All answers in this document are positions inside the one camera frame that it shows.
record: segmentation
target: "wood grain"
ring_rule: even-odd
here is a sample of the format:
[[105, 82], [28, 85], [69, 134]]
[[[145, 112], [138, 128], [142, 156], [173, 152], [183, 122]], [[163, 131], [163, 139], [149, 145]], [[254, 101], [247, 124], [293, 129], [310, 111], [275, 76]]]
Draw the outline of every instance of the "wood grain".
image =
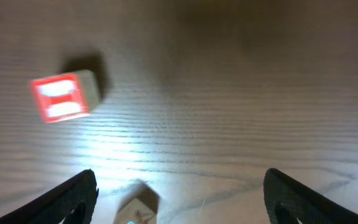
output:
[[[43, 124], [28, 81], [100, 54], [104, 100]], [[0, 0], [0, 216], [83, 169], [111, 223], [268, 223], [276, 167], [358, 213], [358, 1]]]

